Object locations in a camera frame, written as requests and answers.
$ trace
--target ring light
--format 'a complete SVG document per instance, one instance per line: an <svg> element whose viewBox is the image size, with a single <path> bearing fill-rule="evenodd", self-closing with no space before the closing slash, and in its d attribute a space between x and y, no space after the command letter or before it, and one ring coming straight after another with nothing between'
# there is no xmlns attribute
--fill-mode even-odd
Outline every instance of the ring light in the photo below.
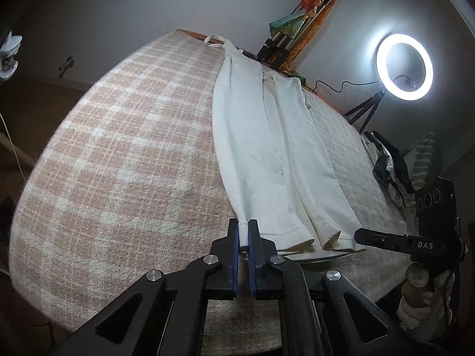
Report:
<svg viewBox="0 0 475 356"><path fill-rule="evenodd" d="M426 67L426 78L424 79L424 82L417 90L411 92L403 91L397 87L396 84L394 84L392 79L389 77L388 68L386 66L389 50L393 45L401 43L410 45L417 52L419 52L422 60L424 61L424 66ZM422 98L426 93L429 92L429 89L432 85L432 80L434 79L434 70L432 68L429 54L417 40L405 34L393 34L383 40L378 48L378 54L376 55L376 67L378 69L379 78L386 89L394 96L403 100L412 101Z"/></svg>

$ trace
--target silver bolt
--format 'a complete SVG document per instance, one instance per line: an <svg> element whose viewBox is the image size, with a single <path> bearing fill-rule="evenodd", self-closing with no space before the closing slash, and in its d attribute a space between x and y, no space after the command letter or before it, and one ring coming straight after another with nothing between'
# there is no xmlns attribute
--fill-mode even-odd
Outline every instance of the silver bolt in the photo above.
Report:
<svg viewBox="0 0 475 356"><path fill-rule="evenodd" d="M278 254L274 254L273 256L270 256L269 261L271 261L274 265L280 265L281 263L284 263L286 259Z"/></svg>
<svg viewBox="0 0 475 356"><path fill-rule="evenodd" d="M203 261L207 265L212 265L214 263L217 263L219 261L219 258L214 254L208 254L207 256L203 257Z"/></svg>
<svg viewBox="0 0 475 356"><path fill-rule="evenodd" d="M146 275L149 281L157 281L161 278L161 276L162 276L161 271L158 271L156 269L148 271Z"/></svg>
<svg viewBox="0 0 475 356"><path fill-rule="evenodd" d="M339 271L328 271L326 272L326 276L330 281L338 281L341 278Z"/></svg>

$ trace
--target wall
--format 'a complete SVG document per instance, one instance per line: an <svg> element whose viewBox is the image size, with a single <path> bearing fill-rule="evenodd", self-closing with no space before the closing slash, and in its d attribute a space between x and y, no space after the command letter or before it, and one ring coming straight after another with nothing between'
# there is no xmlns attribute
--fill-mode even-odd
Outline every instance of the wall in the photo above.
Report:
<svg viewBox="0 0 475 356"><path fill-rule="evenodd" d="M470 244L467 225L475 221L475 147L473 147L462 159L457 161L443 176L454 182L455 198L457 200L457 212L461 222L462 240ZM460 295L460 318L465 322L470 297L473 291L472 279L472 250L467 254L465 261L460 266L461 295Z"/></svg>
<svg viewBox="0 0 475 356"><path fill-rule="evenodd" d="M129 53L175 28L220 34L257 53L268 37L268 23L299 1L35 0L16 28L24 35L19 71L57 76L58 66L72 54L77 63L66 77L93 83ZM422 42L433 60L434 85L415 102L387 94L368 129L405 147L435 126L446 151L468 131L475 110L475 79L469 73L475 41L448 0L338 0L295 66L310 82L320 79L335 87L343 80L377 80L375 52L391 33ZM319 92L346 111L379 87Z"/></svg>

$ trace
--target plaid blanket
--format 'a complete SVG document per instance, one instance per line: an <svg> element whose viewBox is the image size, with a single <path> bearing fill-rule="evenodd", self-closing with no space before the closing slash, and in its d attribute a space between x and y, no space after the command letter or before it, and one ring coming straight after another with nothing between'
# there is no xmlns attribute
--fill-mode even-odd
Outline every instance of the plaid blanket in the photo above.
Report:
<svg viewBox="0 0 475 356"><path fill-rule="evenodd" d="M180 270L226 234L234 212L211 128L223 60L222 49L167 33L101 78L49 141L18 204L9 260L15 289L58 324L77 329L147 270ZM357 132L317 97L312 111L363 226L403 232ZM377 299L407 265L406 256L369 249L314 267L337 267ZM246 277L241 264L241 283ZM204 336L203 355L275 348L277 304L242 294L210 301Z"/></svg>

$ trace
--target white pants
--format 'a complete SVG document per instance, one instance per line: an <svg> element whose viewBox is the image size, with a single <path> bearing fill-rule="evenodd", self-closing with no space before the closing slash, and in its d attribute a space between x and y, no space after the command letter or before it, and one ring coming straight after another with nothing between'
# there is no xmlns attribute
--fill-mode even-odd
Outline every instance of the white pants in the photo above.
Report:
<svg viewBox="0 0 475 356"><path fill-rule="evenodd" d="M261 236L296 260L365 249L361 227L305 106L300 80L283 78L224 42L226 58L213 94L213 140L219 171L239 220L241 246L249 219Z"/></svg>

